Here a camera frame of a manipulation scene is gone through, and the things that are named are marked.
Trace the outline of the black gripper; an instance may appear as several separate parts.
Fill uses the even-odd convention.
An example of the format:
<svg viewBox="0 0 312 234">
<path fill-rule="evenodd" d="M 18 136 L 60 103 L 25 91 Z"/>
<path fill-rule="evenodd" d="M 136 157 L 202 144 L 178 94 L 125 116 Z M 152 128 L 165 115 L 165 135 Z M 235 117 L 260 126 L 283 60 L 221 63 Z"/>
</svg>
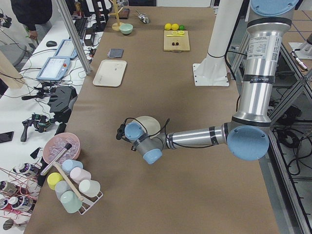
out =
<svg viewBox="0 0 312 234">
<path fill-rule="evenodd" d="M 132 151 L 136 151 L 137 150 L 137 143 L 136 142 L 133 143 L 133 145 L 131 147 L 131 150 Z"/>
</svg>

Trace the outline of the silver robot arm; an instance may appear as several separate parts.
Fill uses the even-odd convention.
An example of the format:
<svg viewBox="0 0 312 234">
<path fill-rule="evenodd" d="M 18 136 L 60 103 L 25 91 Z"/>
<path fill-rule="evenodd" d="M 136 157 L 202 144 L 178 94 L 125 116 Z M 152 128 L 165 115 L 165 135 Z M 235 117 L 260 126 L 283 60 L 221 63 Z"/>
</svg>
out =
<svg viewBox="0 0 312 234">
<path fill-rule="evenodd" d="M 138 120 L 121 126 L 121 137 L 132 143 L 149 164 L 164 149 L 208 148 L 227 144 L 237 158 L 257 160 L 269 147 L 271 120 L 267 115 L 281 42 L 290 30 L 294 0 L 252 0 L 247 32 L 250 36 L 240 103 L 230 122 L 221 126 L 150 135 Z"/>
</svg>

